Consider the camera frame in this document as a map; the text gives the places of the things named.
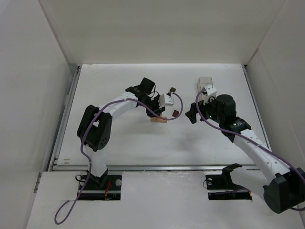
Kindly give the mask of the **red wedge wood block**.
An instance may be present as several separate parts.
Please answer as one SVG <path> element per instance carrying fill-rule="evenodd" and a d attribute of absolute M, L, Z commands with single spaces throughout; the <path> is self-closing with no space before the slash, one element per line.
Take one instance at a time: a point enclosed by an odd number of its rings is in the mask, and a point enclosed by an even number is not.
<path fill-rule="evenodd" d="M 172 113 L 172 117 L 178 117 L 178 115 L 179 115 L 179 111 L 174 110 Z"/>

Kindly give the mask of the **clear plastic box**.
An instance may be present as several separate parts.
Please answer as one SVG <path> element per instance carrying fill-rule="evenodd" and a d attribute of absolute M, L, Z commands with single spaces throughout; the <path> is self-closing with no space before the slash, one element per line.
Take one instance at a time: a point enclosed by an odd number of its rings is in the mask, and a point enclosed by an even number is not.
<path fill-rule="evenodd" d="M 198 100 L 201 101 L 203 100 L 204 102 L 211 102 L 215 99 L 215 97 L 210 97 L 210 98 L 204 98 L 203 97 L 203 87 L 206 86 L 207 84 L 212 84 L 213 81 L 211 77 L 199 77 L 198 82 L 197 82 L 197 91 L 199 93 Z"/>

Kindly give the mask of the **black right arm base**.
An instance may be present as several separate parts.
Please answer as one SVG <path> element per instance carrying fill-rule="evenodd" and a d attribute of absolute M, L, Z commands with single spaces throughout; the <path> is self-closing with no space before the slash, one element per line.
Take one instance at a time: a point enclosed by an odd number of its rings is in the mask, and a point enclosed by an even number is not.
<path fill-rule="evenodd" d="M 205 175 L 203 186 L 208 190 L 209 200 L 252 200 L 251 192 L 232 182 L 230 173 L 240 164 L 231 164 L 222 169 L 221 174 Z"/>

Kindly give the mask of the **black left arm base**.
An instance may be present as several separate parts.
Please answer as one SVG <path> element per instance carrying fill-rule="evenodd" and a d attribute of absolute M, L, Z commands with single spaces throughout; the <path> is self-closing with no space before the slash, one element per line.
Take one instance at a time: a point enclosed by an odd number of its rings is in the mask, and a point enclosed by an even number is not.
<path fill-rule="evenodd" d="M 77 196 L 81 193 L 78 200 L 121 200 L 122 174 L 108 174 L 99 184 L 90 178 L 81 192 L 86 177 L 86 175 L 76 175 L 75 177 L 76 181 L 79 182 Z"/>

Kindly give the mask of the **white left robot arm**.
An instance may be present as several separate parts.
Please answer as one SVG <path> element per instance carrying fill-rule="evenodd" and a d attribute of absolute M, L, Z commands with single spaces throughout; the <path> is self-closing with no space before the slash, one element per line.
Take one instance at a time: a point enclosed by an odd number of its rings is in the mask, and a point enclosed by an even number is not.
<path fill-rule="evenodd" d="M 143 78 L 136 86 L 128 87 L 116 99 L 102 107 L 89 105 L 85 109 L 77 137 L 81 140 L 81 153 L 89 161 L 88 180 L 101 186 L 106 180 L 108 169 L 103 150 L 110 140 L 112 122 L 122 114 L 142 106 L 149 118 L 160 118 L 165 105 L 160 102 L 160 95 L 152 97 L 155 83 Z"/>

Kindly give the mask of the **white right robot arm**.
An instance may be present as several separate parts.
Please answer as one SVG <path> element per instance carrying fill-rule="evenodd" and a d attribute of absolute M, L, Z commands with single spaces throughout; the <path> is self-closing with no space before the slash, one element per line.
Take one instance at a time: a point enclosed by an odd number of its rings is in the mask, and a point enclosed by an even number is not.
<path fill-rule="evenodd" d="M 195 124 L 199 115 L 201 121 L 221 131 L 240 148 L 263 174 L 261 177 L 252 174 L 238 163 L 228 165 L 221 173 L 223 194 L 247 189 L 261 197 L 277 214 L 289 209 L 304 211 L 304 208 L 298 208 L 297 205 L 305 201 L 305 172 L 277 156 L 257 138 L 251 126 L 237 116 L 232 96 L 222 94 L 215 97 L 206 94 L 203 100 L 199 97 L 197 94 L 195 102 L 185 114 L 191 123 Z"/>

